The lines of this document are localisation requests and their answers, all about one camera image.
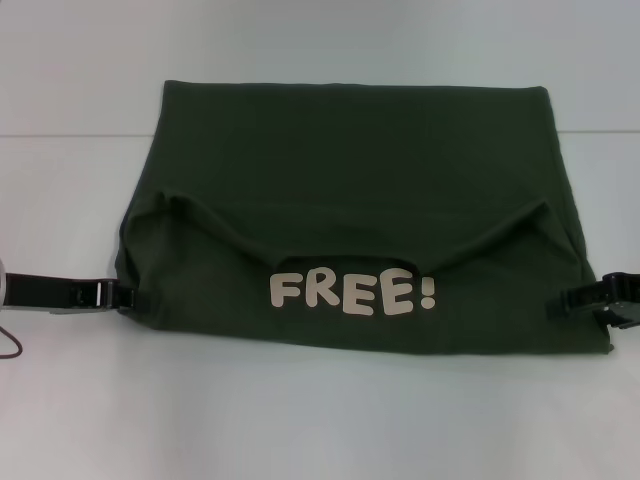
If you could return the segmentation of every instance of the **green fabric bag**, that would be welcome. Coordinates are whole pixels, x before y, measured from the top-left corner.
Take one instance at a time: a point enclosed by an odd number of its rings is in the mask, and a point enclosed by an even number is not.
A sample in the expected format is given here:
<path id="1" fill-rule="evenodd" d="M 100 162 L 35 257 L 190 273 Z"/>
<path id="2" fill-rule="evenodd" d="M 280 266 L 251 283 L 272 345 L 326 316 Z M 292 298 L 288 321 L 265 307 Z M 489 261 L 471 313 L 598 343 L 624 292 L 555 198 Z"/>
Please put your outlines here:
<path id="1" fill-rule="evenodd" d="M 152 328 L 407 353 L 608 353 L 543 88 L 170 81 L 120 231 Z"/>

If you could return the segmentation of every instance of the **white background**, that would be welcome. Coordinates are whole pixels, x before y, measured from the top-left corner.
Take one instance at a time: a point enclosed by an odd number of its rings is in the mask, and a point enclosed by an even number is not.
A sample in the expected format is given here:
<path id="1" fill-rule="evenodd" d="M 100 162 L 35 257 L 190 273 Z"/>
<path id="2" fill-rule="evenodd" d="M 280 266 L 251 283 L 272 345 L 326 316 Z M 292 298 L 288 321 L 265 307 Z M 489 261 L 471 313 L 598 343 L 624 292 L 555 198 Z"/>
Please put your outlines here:
<path id="1" fill-rule="evenodd" d="M 640 272 L 632 0 L 3 0 L 0 255 L 113 275 L 162 82 L 546 86 L 598 274 Z M 0 478 L 637 479 L 608 357 L 412 357 L 2 312 Z M 11 345 L 0 340 L 0 351 Z"/>

